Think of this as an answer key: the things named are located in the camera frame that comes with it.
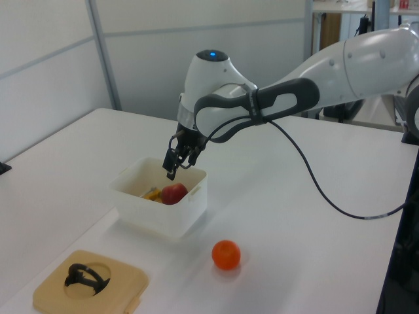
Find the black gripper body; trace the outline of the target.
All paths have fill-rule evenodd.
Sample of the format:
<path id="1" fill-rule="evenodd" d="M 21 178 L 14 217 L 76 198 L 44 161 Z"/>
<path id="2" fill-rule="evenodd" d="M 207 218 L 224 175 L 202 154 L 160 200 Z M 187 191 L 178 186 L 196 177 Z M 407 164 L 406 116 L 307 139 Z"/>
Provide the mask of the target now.
<path id="1" fill-rule="evenodd" d="M 179 154 L 188 154 L 191 152 L 203 151 L 206 147 L 206 137 L 199 131 L 192 130 L 178 125 L 176 133 L 181 133 L 177 136 L 177 145 L 175 151 Z"/>

